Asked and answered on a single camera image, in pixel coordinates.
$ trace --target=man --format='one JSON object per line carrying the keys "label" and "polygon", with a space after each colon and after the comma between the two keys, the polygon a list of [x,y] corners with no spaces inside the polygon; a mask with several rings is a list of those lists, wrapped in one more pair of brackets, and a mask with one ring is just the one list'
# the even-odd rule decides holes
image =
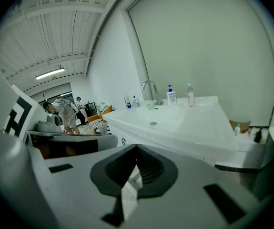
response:
{"label": "man", "polygon": [[75,105],[78,107],[79,111],[76,113],[76,116],[80,119],[81,121],[81,126],[82,128],[84,127],[84,125],[86,125],[86,121],[85,121],[85,116],[81,113],[81,109],[85,109],[85,107],[81,104],[81,98],[77,97],[76,98],[76,102]]}
{"label": "man", "polygon": [[80,134],[80,131],[75,124],[76,117],[74,110],[69,105],[60,103],[50,104],[49,102],[44,102],[42,106],[46,111],[50,113],[53,113],[55,111],[59,113],[64,128],[69,134],[74,134],[71,128],[75,131],[75,134]]}

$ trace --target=small bottle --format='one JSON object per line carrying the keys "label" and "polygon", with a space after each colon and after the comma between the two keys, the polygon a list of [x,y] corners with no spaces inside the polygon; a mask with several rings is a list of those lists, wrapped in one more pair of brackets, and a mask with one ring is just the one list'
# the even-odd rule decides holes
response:
{"label": "small bottle", "polygon": [[176,93],[172,90],[172,88],[171,88],[172,85],[168,85],[168,86],[169,86],[169,91],[166,93],[167,101],[168,101],[169,105],[174,105],[177,103]]}
{"label": "small bottle", "polygon": [[124,100],[126,103],[126,108],[128,109],[132,108],[131,101],[129,100],[129,96],[125,91],[124,91]]}
{"label": "small bottle", "polygon": [[132,105],[134,107],[138,107],[139,106],[139,101],[138,99],[136,98],[136,96],[134,95],[133,98],[132,98]]}
{"label": "small bottle", "polygon": [[241,132],[240,124],[238,123],[237,126],[234,128],[234,135],[238,135]]}
{"label": "small bottle", "polygon": [[189,98],[189,106],[195,106],[195,98],[194,98],[194,90],[192,88],[191,83],[188,83],[188,98]]}

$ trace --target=chrome faucet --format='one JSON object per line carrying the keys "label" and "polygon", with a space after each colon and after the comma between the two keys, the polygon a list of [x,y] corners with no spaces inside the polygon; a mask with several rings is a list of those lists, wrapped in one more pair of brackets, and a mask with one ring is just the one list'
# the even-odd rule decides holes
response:
{"label": "chrome faucet", "polygon": [[158,90],[157,90],[157,87],[156,87],[155,82],[153,82],[153,81],[151,81],[151,80],[145,81],[145,82],[142,84],[142,90],[144,90],[145,85],[146,85],[147,83],[153,83],[153,85],[154,85],[154,90],[155,90],[155,95],[156,95],[156,97],[155,97],[155,99],[156,99],[156,104],[157,104],[157,105],[161,105],[161,104],[162,104],[162,100],[161,100],[160,95],[159,95],[159,93],[158,93]]}

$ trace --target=fluorescent light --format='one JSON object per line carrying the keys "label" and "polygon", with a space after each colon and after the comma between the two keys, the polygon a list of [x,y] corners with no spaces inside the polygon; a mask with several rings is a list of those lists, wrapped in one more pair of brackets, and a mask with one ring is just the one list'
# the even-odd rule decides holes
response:
{"label": "fluorescent light", "polygon": [[49,76],[49,75],[52,75],[52,74],[56,74],[56,73],[59,73],[59,72],[63,72],[63,71],[65,71],[64,68],[57,69],[57,70],[54,70],[54,71],[47,72],[45,74],[38,75],[38,76],[35,77],[35,79],[39,80],[39,79],[44,78],[46,76]]}
{"label": "fluorescent light", "polygon": [[64,95],[68,95],[71,94],[72,92],[66,93],[66,94],[61,94],[61,97],[63,97]]}

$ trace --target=sink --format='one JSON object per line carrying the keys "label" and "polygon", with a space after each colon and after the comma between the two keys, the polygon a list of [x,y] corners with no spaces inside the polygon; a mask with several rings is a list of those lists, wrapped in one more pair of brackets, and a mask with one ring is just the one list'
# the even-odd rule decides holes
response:
{"label": "sink", "polygon": [[134,140],[147,139],[151,145],[154,142],[158,146],[220,161],[234,157],[238,149],[236,136],[217,96],[195,98],[195,107],[188,106],[187,98],[178,98],[176,105],[156,105],[153,110],[147,109],[149,102],[105,114],[104,119],[111,131],[113,127],[120,128]]}

